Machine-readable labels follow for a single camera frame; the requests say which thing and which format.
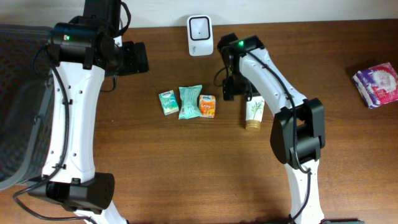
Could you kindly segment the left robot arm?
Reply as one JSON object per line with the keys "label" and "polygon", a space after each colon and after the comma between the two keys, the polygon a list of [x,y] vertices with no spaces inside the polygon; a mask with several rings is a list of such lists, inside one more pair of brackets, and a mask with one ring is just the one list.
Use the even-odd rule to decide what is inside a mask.
{"label": "left robot arm", "polygon": [[52,133],[41,176],[25,192],[87,223],[125,222],[113,202],[114,176],[97,172],[93,159],[104,79],[149,70],[145,45],[121,40],[122,12],[122,1],[86,1],[82,15],[55,25],[44,47],[54,79]]}

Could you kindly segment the pink purple tissue pack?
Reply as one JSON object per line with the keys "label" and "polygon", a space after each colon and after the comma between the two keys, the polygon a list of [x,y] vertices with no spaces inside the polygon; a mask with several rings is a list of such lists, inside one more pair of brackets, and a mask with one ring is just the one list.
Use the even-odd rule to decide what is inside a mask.
{"label": "pink purple tissue pack", "polygon": [[369,109],[397,101],[397,72],[389,62],[360,70],[352,79]]}

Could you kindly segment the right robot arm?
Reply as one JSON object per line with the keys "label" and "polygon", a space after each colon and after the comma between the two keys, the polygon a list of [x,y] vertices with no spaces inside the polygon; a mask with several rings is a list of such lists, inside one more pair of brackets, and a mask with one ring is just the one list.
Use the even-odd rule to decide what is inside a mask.
{"label": "right robot arm", "polygon": [[226,71],[223,98],[243,95],[247,102],[262,97],[274,120],[271,149],[284,165],[292,208],[288,223],[321,223],[325,216],[318,191],[318,166],[325,146],[325,110],[318,98],[309,100],[274,65],[258,36],[239,39],[231,33],[217,44]]}

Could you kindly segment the small orange tissue packet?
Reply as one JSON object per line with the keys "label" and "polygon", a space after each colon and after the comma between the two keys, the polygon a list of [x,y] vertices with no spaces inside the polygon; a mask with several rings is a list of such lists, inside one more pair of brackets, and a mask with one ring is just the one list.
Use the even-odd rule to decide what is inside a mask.
{"label": "small orange tissue packet", "polygon": [[199,96],[199,109],[204,118],[214,118],[216,110],[216,98],[213,95]]}

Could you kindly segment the white tube with gold cap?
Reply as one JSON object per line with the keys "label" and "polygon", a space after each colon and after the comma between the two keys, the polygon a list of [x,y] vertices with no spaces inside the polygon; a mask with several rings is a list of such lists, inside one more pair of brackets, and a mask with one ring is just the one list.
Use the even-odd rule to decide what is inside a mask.
{"label": "white tube with gold cap", "polygon": [[260,131],[265,101],[262,96],[254,96],[246,102],[246,130]]}

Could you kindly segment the teal wet wipes packet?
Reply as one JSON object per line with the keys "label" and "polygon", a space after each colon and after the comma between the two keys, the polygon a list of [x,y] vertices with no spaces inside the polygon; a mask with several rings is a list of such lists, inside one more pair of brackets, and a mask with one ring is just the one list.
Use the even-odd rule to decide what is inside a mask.
{"label": "teal wet wipes packet", "polygon": [[191,119],[201,116],[201,111],[198,108],[198,97],[201,89],[202,85],[179,88],[182,102],[179,119]]}

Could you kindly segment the small green tissue packet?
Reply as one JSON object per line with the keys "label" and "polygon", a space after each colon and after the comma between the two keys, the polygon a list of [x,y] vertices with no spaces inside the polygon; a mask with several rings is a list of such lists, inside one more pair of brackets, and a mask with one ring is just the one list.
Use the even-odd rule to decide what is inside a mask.
{"label": "small green tissue packet", "polygon": [[159,100],[164,112],[164,115],[179,112],[179,106],[173,90],[166,91],[159,94]]}

